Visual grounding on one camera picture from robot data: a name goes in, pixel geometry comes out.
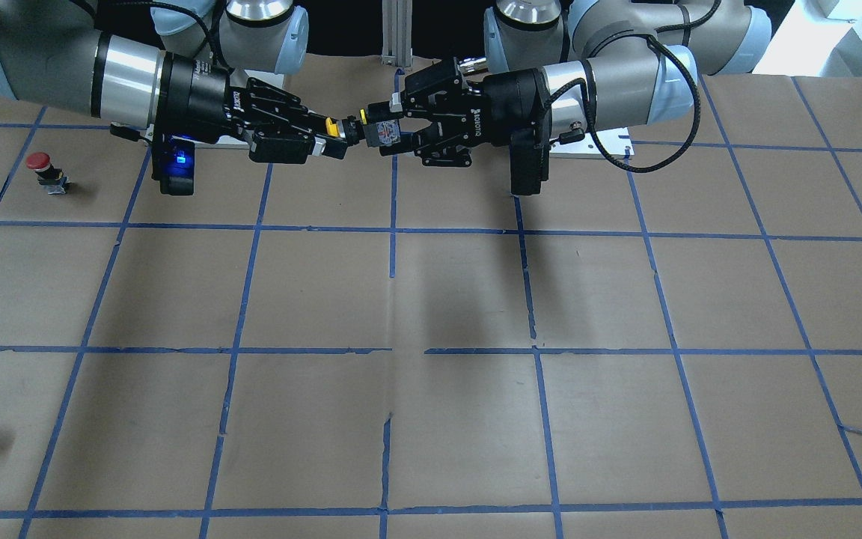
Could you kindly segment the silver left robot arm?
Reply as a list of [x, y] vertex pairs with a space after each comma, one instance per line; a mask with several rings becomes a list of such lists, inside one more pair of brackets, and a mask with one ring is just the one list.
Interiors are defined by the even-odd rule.
[[771, 41], [765, 10], [742, 1], [497, 1], [483, 13], [483, 67], [458, 59], [405, 79], [361, 113], [384, 156], [468, 166], [479, 144], [506, 146], [516, 174], [546, 174], [554, 144], [694, 113], [699, 76], [752, 71]]

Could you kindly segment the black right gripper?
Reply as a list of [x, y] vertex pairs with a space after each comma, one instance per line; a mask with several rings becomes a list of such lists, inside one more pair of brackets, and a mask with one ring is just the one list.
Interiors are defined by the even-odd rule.
[[256, 78], [232, 91], [226, 69], [165, 52], [158, 133], [245, 141], [244, 130], [253, 132], [248, 157], [258, 163], [305, 164], [309, 156], [342, 159], [348, 151], [348, 142], [336, 138], [338, 122], [312, 112], [295, 94]]

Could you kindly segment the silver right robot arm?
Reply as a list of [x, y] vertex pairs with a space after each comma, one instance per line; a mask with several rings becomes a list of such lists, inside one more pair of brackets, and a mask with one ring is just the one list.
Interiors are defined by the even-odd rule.
[[97, 1], [0, 1], [0, 96], [88, 114], [184, 162], [191, 142], [247, 144], [254, 162], [345, 157], [352, 121], [322, 116], [246, 70], [296, 73], [307, 11], [291, 1], [150, 1], [165, 48], [95, 25]]

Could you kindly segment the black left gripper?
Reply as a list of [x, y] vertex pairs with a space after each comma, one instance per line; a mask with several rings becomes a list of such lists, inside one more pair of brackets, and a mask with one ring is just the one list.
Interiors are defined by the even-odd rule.
[[457, 59], [442, 61], [405, 78], [400, 96], [390, 103], [390, 119], [428, 121], [466, 119], [466, 133], [446, 133], [443, 126], [401, 133], [400, 140], [379, 148], [381, 156], [413, 153], [429, 167], [466, 168], [477, 144], [507, 146], [513, 133], [534, 134], [548, 142], [551, 113], [547, 112], [546, 76], [540, 68], [492, 74], [469, 82]]

